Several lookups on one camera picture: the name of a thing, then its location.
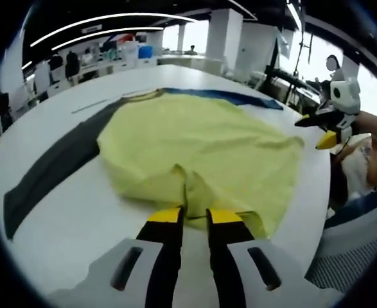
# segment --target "white table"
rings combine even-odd
[[[206,58],[195,55],[162,55],[158,57],[158,63],[161,65],[179,65],[192,69],[221,76],[223,63],[220,59]]]
[[[67,90],[72,86],[79,84],[80,79],[87,73],[96,71],[99,77],[105,76],[107,74],[117,73],[119,71],[127,71],[129,69],[135,68],[146,68],[153,67],[157,65],[157,58],[147,58],[147,59],[137,59],[137,60],[116,60],[116,61],[101,61],[96,62],[91,65],[81,66],[80,72],[77,75],[71,77],[71,81],[67,79],[62,79],[57,83],[50,85],[47,89],[48,97],[57,95],[60,92]]]
[[[267,98],[239,83],[174,65],[111,74],[57,94],[24,114],[0,138],[1,236],[5,238],[4,193],[17,185],[54,142],[122,94],[159,87],[229,90]],[[72,114],[104,99],[104,103]],[[294,122],[300,116],[288,107],[283,111],[249,105],[242,108],[285,134],[300,135],[305,140],[294,198],[271,238],[298,260],[303,275],[320,241],[328,204],[329,153],[315,149],[323,132],[318,128],[296,128]],[[124,237],[135,237],[153,211],[147,204],[131,204],[115,196],[97,157],[37,204],[13,242],[6,240],[6,246],[30,282],[46,295],[82,281],[92,261]],[[218,307],[205,232],[184,230],[174,302],[175,307]]]

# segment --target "black ceiling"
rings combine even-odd
[[[370,0],[362,0],[361,2],[372,9],[372,2]],[[237,0],[237,3],[240,3],[246,7],[246,9],[251,11],[259,19],[259,22],[279,24],[283,21],[281,16],[285,0]],[[320,19],[346,32],[349,36],[359,41],[377,56],[377,44],[375,39],[370,35],[369,30],[364,27],[363,20],[353,13],[351,7],[349,7],[345,1],[302,0],[302,3],[306,8],[307,15]],[[150,12],[181,14],[204,8],[217,9],[227,7],[234,8],[242,13],[245,18],[249,18],[246,13],[238,9],[228,0],[98,0],[95,2],[84,0],[41,1],[37,3],[35,10],[26,25],[23,62],[26,63],[29,60],[37,62],[42,60],[50,55],[52,47],[81,36],[82,34],[80,30],[86,26],[103,24],[103,30],[151,26],[162,18],[122,17],[91,22],[84,27],[77,26],[65,30],[62,33],[58,33],[41,42],[37,46],[30,47],[30,44],[40,37],[61,28],[62,26],[84,19],[113,13]],[[209,14],[202,14],[194,18],[209,18]]]

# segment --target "blue fabric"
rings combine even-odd
[[[221,98],[229,101],[233,105],[252,105],[257,107],[283,110],[284,108],[273,99],[254,98],[252,96],[239,94],[235,92],[219,91],[219,90],[184,90],[174,88],[164,88],[167,93],[171,94],[189,94],[200,96],[202,98]]]
[[[347,202],[335,215],[327,219],[325,229],[347,223],[377,208],[377,190]]]

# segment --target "white pillar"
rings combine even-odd
[[[177,44],[177,50],[182,50],[182,46],[183,46],[183,43],[184,43],[184,35],[185,35],[185,32],[186,32],[186,25],[185,24],[182,24],[179,28],[179,31],[178,31],[178,44]]]
[[[147,44],[153,47],[153,53],[155,56],[162,54],[162,37],[164,31],[148,32]]]
[[[24,30],[17,33],[14,41],[6,50],[0,66],[0,90],[3,93],[13,94],[19,87],[24,85],[22,75],[22,42]]]
[[[360,69],[360,66],[356,64],[354,61],[352,61],[350,58],[348,58],[346,55],[344,55],[344,58],[342,60],[341,68],[345,78],[358,77],[358,70]]]
[[[208,58],[226,61],[229,69],[235,68],[242,21],[243,16],[232,9],[212,11],[206,51]]]
[[[243,23],[236,62],[237,73],[241,72],[247,75],[253,71],[265,71],[265,67],[271,62],[277,31],[277,28],[265,24]],[[291,35],[287,34],[288,39],[292,41]]]

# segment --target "striped fabric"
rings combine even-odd
[[[345,253],[315,258],[306,279],[317,287],[332,287],[346,293],[362,276],[376,252],[377,238]]]

